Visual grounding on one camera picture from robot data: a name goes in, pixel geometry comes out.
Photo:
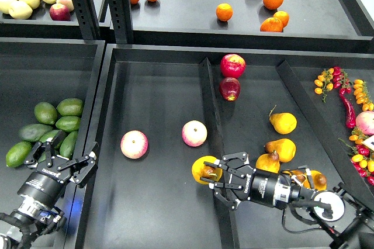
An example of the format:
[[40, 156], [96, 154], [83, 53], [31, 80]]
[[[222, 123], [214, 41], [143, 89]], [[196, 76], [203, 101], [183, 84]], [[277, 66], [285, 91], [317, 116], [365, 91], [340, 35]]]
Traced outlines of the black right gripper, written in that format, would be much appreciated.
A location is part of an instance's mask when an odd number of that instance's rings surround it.
[[269, 208], [283, 209], [291, 202], [291, 186], [281, 175], [248, 165], [248, 154], [227, 154], [204, 165], [228, 173], [228, 183], [201, 177], [214, 196], [229, 210], [237, 210], [241, 202], [254, 202]]

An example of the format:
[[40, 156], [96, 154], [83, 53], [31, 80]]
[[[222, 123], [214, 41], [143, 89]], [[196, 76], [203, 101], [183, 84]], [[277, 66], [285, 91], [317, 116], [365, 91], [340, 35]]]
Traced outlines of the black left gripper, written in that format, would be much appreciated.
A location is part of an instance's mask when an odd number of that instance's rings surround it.
[[58, 157], [56, 147], [65, 139], [66, 133], [57, 130], [54, 137], [46, 141], [37, 141], [24, 160], [24, 165], [35, 170], [29, 175], [17, 194], [21, 197], [31, 197], [45, 207], [56, 204], [65, 186], [72, 182], [83, 188], [96, 173], [98, 166], [96, 157], [99, 144], [93, 142], [88, 153], [79, 158], [68, 160]]

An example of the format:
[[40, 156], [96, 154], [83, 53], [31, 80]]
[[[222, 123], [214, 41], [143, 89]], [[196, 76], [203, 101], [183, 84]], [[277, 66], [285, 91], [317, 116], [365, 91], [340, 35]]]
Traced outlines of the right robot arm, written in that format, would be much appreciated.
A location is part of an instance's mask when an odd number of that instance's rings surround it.
[[343, 184], [331, 191], [318, 184], [323, 175], [306, 165], [275, 172], [251, 166], [249, 155], [241, 152], [200, 157], [193, 163], [192, 174], [230, 210], [241, 202], [289, 209], [312, 230], [325, 231], [333, 240], [330, 248], [373, 248], [373, 211]]

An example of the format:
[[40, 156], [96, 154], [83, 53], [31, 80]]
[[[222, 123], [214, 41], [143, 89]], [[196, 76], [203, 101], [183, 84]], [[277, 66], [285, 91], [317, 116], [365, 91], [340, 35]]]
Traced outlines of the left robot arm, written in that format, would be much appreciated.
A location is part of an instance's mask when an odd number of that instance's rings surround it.
[[32, 170], [18, 190], [22, 204], [11, 214], [1, 213], [1, 221], [10, 225], [1, 234], [1, 248], [30, 248], [40, 236], [59, 231], [66, 222], [65, 213], [56, 203], [69, 183], [83, 188], [96, 173], [99, 144], [78, 158], [68, 159], [56, 154], [55, 147], [65, 133], [34, 144], [23, 164]]

